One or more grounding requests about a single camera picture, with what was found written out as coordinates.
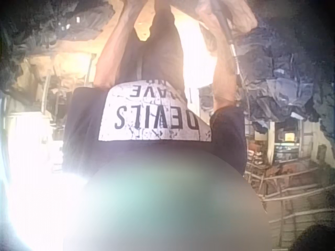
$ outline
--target white print on shirt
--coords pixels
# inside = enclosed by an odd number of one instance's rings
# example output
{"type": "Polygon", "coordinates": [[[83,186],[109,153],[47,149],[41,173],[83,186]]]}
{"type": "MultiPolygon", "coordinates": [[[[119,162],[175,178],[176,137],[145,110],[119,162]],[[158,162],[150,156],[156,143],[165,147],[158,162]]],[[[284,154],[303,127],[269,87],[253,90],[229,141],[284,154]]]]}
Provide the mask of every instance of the white print on shirt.
{"type": "Polygon", "coordinates": [[[211,130],[169,83],[137,81],[109,91],[99,140],[211,141],[211,130]]]}

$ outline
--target man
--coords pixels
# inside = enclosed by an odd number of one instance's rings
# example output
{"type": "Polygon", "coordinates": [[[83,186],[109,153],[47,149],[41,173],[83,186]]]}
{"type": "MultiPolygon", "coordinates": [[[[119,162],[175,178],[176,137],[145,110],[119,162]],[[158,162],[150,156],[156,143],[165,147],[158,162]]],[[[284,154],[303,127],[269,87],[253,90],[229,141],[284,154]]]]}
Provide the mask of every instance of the man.
{"type": "MultiPolygon", "coordinates": [[[[120,154],[131,157],[133,150],[159,147],[210,152],[243,174],[247,161],[244,116],[235,107],[233,59],[209,0],[200,0],[197,12],[218,44],[210,126],[187,109],[183,50],[169,1],[155,1],[150,37],[146,42],[138,39],[133,26],[146,2],[124,2],[97,63],[96,88],[74,92],[65,128],[63,169],[92,176],[120,154]]],[[[244,0],[225,0],[225,4],[239,30],[256,26],[244,0]]]]}

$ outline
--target blurry round shape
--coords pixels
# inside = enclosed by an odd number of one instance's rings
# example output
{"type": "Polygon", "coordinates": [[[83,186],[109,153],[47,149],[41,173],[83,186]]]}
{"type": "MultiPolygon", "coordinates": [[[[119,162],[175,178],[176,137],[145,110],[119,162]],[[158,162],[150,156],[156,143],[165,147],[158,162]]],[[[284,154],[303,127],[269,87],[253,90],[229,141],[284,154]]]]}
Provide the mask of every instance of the blurry round shape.
{"type": "Polygon", "coordinates": [[[64,250],[271,250],[257,195],[203,152],[141,151],[101,169],[73,212],[64,250]]]}

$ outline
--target raised arm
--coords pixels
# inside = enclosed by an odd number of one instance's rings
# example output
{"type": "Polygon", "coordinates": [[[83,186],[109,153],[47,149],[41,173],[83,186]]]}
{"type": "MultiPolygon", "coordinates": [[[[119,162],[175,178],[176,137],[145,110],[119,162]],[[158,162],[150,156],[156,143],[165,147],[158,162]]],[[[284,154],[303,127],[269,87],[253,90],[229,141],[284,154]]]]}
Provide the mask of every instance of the raised arm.
{"type": "Polygon", "coordinates": [[[114,86],[130,33],[147,0],[124,0],[118,24],[110,35],[98,59],[94,86],[110,89],[114,86]]]}
{"type": "MultiPolygon", "coordinates": [[[[219,0],[229,7],[233,24],[241,32],[249,32],[257,26],[257,20],[244,0],[219,0]]],[[[217,42],[217,64],[213,79],[214,111],[235,105],[237,76],[225,34],[213,14],[209,0],[199,0],[197,12],[217,42]]]]}

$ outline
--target black t-shirt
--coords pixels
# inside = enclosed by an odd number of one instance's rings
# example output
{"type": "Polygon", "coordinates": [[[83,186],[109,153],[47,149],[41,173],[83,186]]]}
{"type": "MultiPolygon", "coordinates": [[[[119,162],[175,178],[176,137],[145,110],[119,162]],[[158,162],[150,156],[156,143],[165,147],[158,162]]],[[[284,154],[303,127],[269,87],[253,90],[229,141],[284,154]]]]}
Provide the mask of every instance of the black t-shirt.
{"type": "Polygon", "coordinates": [[[207,151],[243,174],[243,111],[219,109],[209,126],[165,81],[124,83],[109,92],[86,87],[74,91],[64,134],[65,172],[92,176],[119,154],[144,147],[207,151]]]}

